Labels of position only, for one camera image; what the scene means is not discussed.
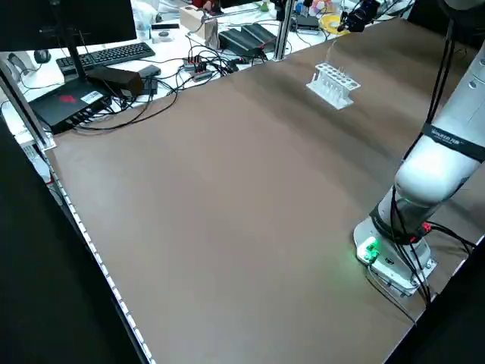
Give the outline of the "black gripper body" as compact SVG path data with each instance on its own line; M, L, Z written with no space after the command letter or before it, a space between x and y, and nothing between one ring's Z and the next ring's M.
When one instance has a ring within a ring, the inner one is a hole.
M360 1L358 7L354 10L354 23L363 27L371 23L376 17L379 7L380 3L376 0Z

